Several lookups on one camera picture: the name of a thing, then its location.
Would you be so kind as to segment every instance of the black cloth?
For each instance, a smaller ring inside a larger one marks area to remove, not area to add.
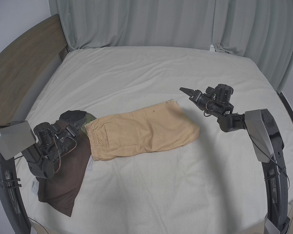
[[[57,121],[62,129],[67,122]],[[50,180],[38,178],[38,197],[59,212],[71,217],[75,198],[80,190],[86,166],[91,156],[91,146],[87,135],[81,130],[76,137],[77,146],[61,158],[61,168]]]

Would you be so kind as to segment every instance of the wooden headboard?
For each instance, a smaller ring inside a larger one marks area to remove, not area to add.
[[[26,31],[0,53],[0,125],[9,123],[23,97],[48,64],[66,56],[58,14]]]

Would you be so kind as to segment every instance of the shorts pocket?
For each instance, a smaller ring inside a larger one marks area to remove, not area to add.
[[[104,126],[110,149],[135,145],[140,139],[140,127],[135,121],[115,119]]]

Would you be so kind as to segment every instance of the white wall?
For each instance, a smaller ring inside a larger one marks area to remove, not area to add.
[[[288,76],[288,80],[285,83],[285,87],[282,90],[283,95],[285,96],[287,102],[290,104],[291,109],[293,110],[293,66]]]
[[[48,0],[0,0],[0,52],[50,16]],[[14,234],[1,203],[0,234]]]

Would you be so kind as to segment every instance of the white bed sheet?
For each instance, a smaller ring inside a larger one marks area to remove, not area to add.
[[[268,108],[284,140],[293,178],[293,124],[277,94],[249,58],[175,47],[105,47],[70,52],[27,120],[54,123],[67,110],[97,118],[174,99],[200,127],[199,139],[166,152],[94,161],[72,216],[41,203],[33,175],[16,163],[28,215],[60,233],[235,233],[267,212],[261,163],[243,130],[224,133],[180,87],[234,88],[234,112]],[[289,201],[293,198],[292,187]]]

